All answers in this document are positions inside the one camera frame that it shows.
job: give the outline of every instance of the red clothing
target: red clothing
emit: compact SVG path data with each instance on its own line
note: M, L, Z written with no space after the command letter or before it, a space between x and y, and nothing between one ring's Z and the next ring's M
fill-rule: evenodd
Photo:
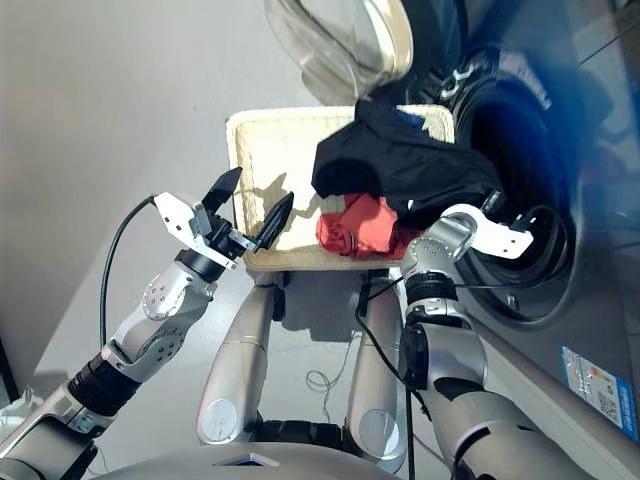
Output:
M322 247L351 258L382 255L400 260L419 232L396 228L398 216L384 198L369 194L345 195L344 213L323 213L316 225Z

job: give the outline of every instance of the sticker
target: sticker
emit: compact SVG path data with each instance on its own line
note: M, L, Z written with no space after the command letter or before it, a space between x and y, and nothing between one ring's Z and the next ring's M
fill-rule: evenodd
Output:
M629 382L611 375L564 345L561 351L569 389L637 442L636 410Z

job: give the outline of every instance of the wicker basket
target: wicker basket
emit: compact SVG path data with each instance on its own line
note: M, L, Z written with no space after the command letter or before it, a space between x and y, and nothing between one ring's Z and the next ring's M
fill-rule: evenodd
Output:
M431 137L454 141L451 113L435 105L402 110L425 118ZM397 265L384 258L352 260L326 252L316 239L322 213L344 211L342 196L321 199L311 186L316 145L353 120L353 107L288 108L240 112L227 121L231 167L242 167L234 193L236 225L256 234L265 213L287 192L295 193L294 211L269 251L247 253L253 270L368 270Z

